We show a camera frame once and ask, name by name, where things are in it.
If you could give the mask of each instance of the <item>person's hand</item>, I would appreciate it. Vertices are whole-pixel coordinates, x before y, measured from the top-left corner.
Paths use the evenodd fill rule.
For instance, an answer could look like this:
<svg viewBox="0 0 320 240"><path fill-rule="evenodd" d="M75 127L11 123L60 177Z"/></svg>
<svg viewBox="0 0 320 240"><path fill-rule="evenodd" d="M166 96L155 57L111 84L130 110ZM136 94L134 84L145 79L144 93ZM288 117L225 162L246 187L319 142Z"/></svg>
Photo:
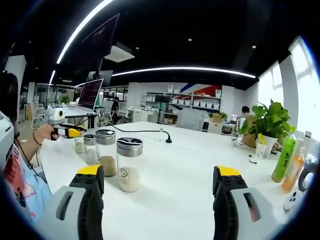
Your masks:
<svg viewBox="0 0 320 240"><path fill-rule="evenodd" d="M38 128L37 130L35 130L34 137L39 144L42 144L44 139L51 140L51 132L53 131L54 131L54 128L51 125L45 124L45 125L42 125L40 128ZM59 135L54 134L53 137L55 139L58 139Z"/></svg>

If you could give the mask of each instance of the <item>person's arm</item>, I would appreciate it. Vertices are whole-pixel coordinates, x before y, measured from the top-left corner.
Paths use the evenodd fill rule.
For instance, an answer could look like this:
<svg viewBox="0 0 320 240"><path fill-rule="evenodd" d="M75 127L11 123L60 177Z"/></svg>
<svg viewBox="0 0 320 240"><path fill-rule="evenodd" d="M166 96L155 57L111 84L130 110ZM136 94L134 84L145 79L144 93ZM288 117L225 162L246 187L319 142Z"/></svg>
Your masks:
<svg viewBox="0 0 320 240"><path fill-rule="evenodd" d="M31 161L44 139L51 139L52 131L54 131L54 128L51 125L45 124L35 130L26 142L21 142L20 137L16 138L16 141L18 141L17 146L23 151L24 154L22 154L22 156L27 164ZM53 137L58 139L59 135L55 134Z"/></svg>

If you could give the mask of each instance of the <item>green tea bottle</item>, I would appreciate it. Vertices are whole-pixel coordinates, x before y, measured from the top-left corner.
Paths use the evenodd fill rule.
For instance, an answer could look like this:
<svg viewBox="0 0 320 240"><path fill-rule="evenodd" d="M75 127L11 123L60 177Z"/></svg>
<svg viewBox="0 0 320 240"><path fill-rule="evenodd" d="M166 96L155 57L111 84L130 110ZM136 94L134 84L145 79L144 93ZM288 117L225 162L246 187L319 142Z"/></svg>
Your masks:
<svg viewBox="0 0 320 240"><path fill-rule="evenodd" d="M296 136L294 134L295 130L295 126L290 126L290 132L284 139L281 155L279 157L278 163L276 164L275 170L272 173L271 178L277 183L280 183L284 178L286 170L289 166L290 159L296 144Z"/></svg>

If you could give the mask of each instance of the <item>t-shirt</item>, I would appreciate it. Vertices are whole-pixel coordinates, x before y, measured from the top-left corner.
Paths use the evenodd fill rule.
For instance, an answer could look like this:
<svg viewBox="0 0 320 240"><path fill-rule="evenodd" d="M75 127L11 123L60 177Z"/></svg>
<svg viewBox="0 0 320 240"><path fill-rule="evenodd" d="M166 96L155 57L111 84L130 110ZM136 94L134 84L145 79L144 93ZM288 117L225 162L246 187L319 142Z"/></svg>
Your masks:
<svg viewBox="0 0 320 240"><path fill-rule="evenodd" d="M42 178L27 167L15 145L4 168L4 177L17 208L26 219L37 222L52 194Z"/></svg>

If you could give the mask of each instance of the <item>plant pot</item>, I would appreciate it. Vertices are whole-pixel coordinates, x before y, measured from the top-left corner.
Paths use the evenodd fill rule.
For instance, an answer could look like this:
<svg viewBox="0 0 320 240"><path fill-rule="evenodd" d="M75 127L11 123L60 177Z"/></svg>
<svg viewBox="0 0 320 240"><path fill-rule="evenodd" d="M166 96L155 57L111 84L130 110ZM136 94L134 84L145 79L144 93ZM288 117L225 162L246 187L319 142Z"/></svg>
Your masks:
<svg viewBox="0 0 320 240"><path fill-rule="evenodd" d="M270 156L272 148L273 148L274 144L277 142L278 138L265 136L265 135L263 135L263 136L264 136L264 141L266 144L266 148L265 148L263 156L265 158L268 158Z"/></svg>

